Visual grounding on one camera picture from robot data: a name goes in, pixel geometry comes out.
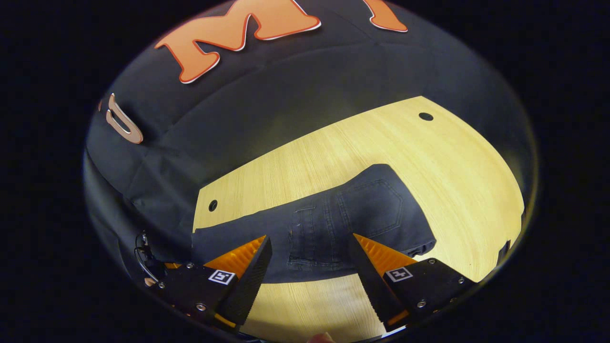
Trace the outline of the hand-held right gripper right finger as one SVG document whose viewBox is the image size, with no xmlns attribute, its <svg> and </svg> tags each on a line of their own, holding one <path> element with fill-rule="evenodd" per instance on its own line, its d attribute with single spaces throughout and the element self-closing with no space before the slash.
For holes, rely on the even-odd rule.
<svg viewBox="0 0 610 343">
<path fill-rule="evenodd" d="M 349 256 L 368 300 L 386 331 L 419 325 L 476 286 L 436 258 L 413 258 L 359 234 Z"/>
</svg>

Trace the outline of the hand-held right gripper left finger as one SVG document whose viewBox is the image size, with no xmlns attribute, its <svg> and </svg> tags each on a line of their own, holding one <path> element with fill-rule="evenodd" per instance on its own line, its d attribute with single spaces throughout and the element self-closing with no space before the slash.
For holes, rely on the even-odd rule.
<svg viewBox="0 0 610 343">
<path fill-rule="evenodd" d="M 272 259 L 272 241 L 262 236 L 204 264 L 166 269 L 159 299 L 205 326 L 240 329 Z"/>
</svg>

